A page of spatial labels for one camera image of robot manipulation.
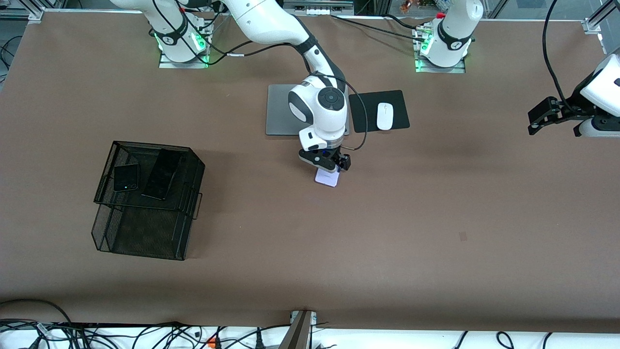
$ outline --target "computer mouse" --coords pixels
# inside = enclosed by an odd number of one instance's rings
[[[377,127],[387,131],[392,128],[394,122],[394,107],[390,103],[379,103],[377,106]]]

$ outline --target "brown table surface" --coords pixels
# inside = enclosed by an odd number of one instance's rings
[[[620,143],[575,138],[575,124],[528,135],[527,111],[556,94],[542,22],[481,22],[464,75],[415,73],[407,39],[303,22],[359,92],[403,90],[411,121],[370,133],[334,189],[297,139],[265,136],[267,86],[306,76],[291,48],[162,70],[142,15],[29,25],[0,94],[0,299],[49,299],[80,322],[270,325],[310,308],[333,327],[620,329]],[[578,22],[549,38],[570,94],[600,44]],[[216,43],[244,40],[229,21]],[[188,260],[95,249],[113,140],[205,162]],[[0,315],[60,320],[43,306]]]

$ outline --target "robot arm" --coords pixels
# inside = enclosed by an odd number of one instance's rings
[[[436,66],[451,67],[467,55],[471,35],[484,8],[480,0],[457,0],[443,19],[433,19],[432,37],[420,53]]]
[[[528,116],[530,135],[544,126],[581,120],[574,128],[577,137],[620,137],[620,55],[605,58],[566,103],[547,97]]]
[[[275,0],[223,2],[248,39],[265,45],[291,44],[308,62],[311,72],[318,75],[308,76],[288,94],[293,114],[310,124],[299,132],[304,151],[339,147],[347,122],[347,85],[343,82],[342,71],[329,59],[316,38]]]
[[[200,7],[210,0],[111,0],[123,9],[141,11],[155,30],[161,50],[172,61],[189,61],[206,43],[195,28],[199,19],[179,4]],[[325,54],[316,38],[275,0],[221,0],[248,39],[271,45],[288,43],[304,57],[309,75],[288,94],[292,113],[309,124],[299,131],[299,157],[318,168],[335,172],[350,166],[340,153],[348,116],[347,85],[342,71]]]

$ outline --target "wire mesh basket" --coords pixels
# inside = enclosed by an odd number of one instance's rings
[[[182,154],[164,200],[142,195],[160,149]],[[115,191],[114,168],[132,164],[139,164],[138,188]],[[190,148],[114,141],[94,200],[99,204],[92,227],[97,249],[184,260],[204,172],[205,164]]]

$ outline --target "black smartphone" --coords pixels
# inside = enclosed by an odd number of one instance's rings
[[[114,191],[138,189],[140,179],[140,165],[123,165],[114,167]]]
[[[160,149],[142,195],[157,200],[165,200],[182,156],[183,153],[181,152]]]

